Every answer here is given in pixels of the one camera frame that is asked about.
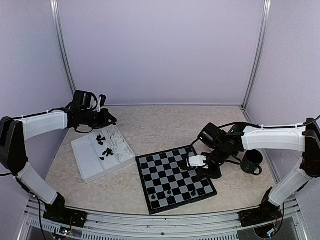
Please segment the white plastic tray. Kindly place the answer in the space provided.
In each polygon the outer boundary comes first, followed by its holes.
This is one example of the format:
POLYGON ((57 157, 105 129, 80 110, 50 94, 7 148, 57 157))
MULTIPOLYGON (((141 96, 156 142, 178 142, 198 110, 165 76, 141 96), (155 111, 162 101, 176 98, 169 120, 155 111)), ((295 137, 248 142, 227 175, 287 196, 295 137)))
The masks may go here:
POLYGON ((136 160, 136 154, 132 150, 135 157, 122 163, 118 161, 104 135, 111 126, 115 125, 104 127, 71 142, 81 178, 85 183, 113 173, 136 160))

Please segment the black white chessboard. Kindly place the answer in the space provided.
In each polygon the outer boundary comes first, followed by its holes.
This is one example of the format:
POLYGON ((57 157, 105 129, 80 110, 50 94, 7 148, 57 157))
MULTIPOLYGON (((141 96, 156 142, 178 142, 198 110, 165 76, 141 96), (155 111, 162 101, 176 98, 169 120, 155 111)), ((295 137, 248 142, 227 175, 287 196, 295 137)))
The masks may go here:
POLYGON ((209 178, 198 179, 194 169, 181 169, 186 158, 196 155, 194 147, 187 145, 135 158, 150 215, 199 202, 218 194, 209 178), (203 189, 204 194, 199 195, 199 189, 203 189), (172 191, 172 195, 168 195, 168 190, 172 191), (196 191, 195 196, 191 195, 192 191, 196 191), (164 197, 158 198, 159 193, 163 193, 164 197), (155 200, 151 199, 152 195, 156 196, 155 200), (172 202, 168 202, 170 196, 173 197, 172 202))

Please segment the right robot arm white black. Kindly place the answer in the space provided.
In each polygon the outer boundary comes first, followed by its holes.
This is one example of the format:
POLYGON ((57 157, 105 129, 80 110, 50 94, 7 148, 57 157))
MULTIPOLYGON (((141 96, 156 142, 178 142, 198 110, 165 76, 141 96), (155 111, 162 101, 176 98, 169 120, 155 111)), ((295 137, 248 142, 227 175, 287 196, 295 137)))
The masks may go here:
POLYGON ((320 128, 317 120, 308 118, 304 123, 280 126, 232 122, 228 126, 230 130, 224 131, 224 125, 208 123, 197 138, 212 152, 189 157, 187 165, 196 169, 199 178, 217 179, 220 166, 233 154, 244 152, 245 160, 253 160, 261 149, 300 152, 299 163, 265 193, 258 207, 239 212, 242 227, 283 217, 280 206, 311 179, 320 176, 320 128))

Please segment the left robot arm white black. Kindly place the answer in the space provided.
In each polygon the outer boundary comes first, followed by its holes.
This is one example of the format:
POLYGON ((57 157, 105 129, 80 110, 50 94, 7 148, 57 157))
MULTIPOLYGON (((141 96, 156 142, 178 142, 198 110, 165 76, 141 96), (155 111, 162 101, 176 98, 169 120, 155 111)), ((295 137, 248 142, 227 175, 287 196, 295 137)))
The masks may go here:
POLYGON ((86 212, 66 208, 65 198, 35 171, 26 153, 31 138, 57 130, 88 126, 92 130, 116 125, 117 119, 104 108, 107 97, 77 90, 65 107, 20 117, 5 116, 0 121, 0 162, 18 184, 43 203, 42 217, 53 222, 83 227, 86 212))

